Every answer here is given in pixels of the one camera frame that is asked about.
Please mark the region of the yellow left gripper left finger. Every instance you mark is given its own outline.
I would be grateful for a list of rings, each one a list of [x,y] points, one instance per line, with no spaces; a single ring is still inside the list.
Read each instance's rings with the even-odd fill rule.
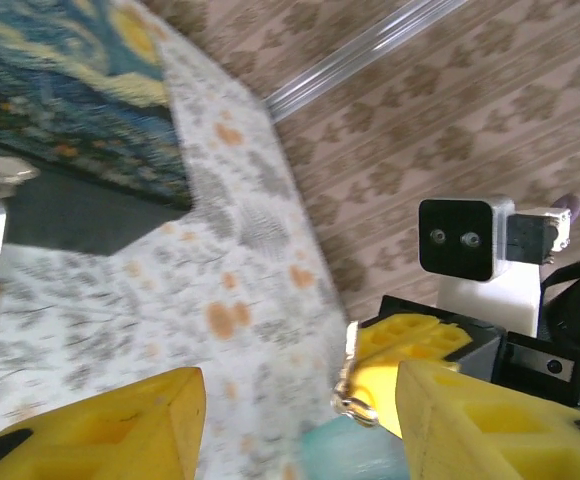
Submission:
[[[194,480],[206,413],[198,367],[176,368],[0,432],[0,480]]]

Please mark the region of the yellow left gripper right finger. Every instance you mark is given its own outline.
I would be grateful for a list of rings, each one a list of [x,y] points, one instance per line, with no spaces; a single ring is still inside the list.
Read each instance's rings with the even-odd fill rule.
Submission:
[[[410,480],[580,480],[580,410],[423,360],[395,398]]]

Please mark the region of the black box with painting lid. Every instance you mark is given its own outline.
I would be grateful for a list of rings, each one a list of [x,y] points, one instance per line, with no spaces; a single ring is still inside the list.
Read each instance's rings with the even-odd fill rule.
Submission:
[[[34,173],[7,242],[111,255],[189,213],[170,100],[134,0],[0,0],[0,155]]]

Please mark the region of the green translucent cup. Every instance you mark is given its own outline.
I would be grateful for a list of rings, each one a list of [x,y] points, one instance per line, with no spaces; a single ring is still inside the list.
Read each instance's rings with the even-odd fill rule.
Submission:
[[[305,480],[410,480],[402,440],[340,416],[301,437]]]

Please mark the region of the floral patterned table mat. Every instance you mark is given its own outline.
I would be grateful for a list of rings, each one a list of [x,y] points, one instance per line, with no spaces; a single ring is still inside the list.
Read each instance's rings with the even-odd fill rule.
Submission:
[[[0,431],[183,366],[204,375],[195,480],[306,480],[331,419],[345,313],[263,103],[140,0],[194,210],[100,257],[6,246]]]

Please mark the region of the aluminium frame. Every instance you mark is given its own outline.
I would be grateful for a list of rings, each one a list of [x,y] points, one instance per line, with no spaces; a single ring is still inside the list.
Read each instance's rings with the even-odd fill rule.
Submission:
[[[264,104],[278,123],[333,90],[469,0],[409,0],[269,95]]]

